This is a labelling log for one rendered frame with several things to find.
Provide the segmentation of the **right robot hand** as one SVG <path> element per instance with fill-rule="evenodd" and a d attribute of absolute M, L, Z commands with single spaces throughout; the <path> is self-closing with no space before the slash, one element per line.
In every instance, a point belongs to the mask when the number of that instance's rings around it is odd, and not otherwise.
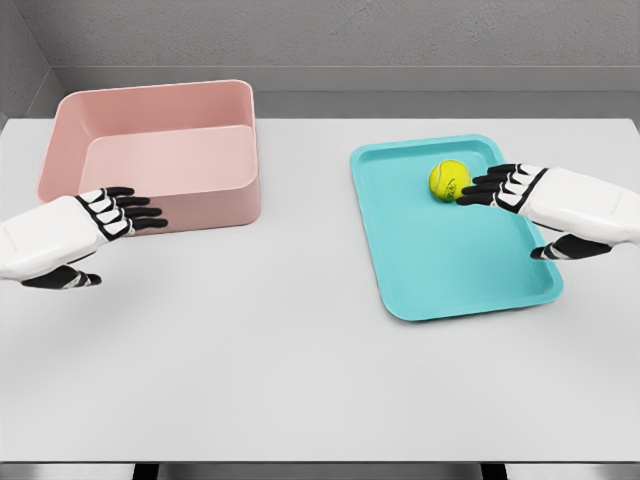
<path fill-rule="evenodd" d="M 534 248 L 534 260 L 586 259 L 622 244 L 640 248 L 640 194 L 560 167 L 491 167 L 456 203 L 500 208 L 563 234 Z"/>

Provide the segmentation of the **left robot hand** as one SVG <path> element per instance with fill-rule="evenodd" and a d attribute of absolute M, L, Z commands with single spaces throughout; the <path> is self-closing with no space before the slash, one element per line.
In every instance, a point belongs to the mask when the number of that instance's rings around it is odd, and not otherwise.
<path fill-rule="evenodd" d="M 47 290 L 97 286 L 99 275 L 73 264 L 115 240 L 167 225 L 162 210 L 129 187 L 61 196 L 0 222 L 0 280 Z"/>

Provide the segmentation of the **yellow tennis ball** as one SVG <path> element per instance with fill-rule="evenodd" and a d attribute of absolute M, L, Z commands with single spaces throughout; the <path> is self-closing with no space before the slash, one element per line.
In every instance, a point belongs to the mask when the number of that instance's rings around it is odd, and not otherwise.
<path fill-rule="evenodd" d="M 431 194 L 445 203 L 462 196 L 462 190 L 471 185 L 471 175 L 460 161 L 447 159 L 438 163 L 430 172 L 428 187 Z"/>

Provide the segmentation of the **blue plastic tray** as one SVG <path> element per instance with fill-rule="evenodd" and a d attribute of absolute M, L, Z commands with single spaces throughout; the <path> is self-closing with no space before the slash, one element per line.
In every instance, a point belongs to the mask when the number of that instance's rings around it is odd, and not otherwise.
<path fill-rule="evenodd" d="M 428 188 L 444 160 L 474 176 L 503 163 L 482 135 L 369 144 L 351 155 L 353 183 L 380 296 L 405 321 L 546 304 L 563 280 L 551 261 L 534 260 L 543 242 L 525 218 L 490 207 L 445 203 Z"/>

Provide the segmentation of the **pink plastic basket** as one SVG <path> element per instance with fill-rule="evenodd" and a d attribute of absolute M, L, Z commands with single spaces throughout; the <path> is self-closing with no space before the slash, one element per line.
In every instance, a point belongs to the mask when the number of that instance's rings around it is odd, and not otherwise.
<path fill-rule="evenodd" d="M 58 105 L 40 202 L 129 187 L 165 232 L 247 225 L 261 213 L 254 92 L 242 80 L 78 91 Z"/>

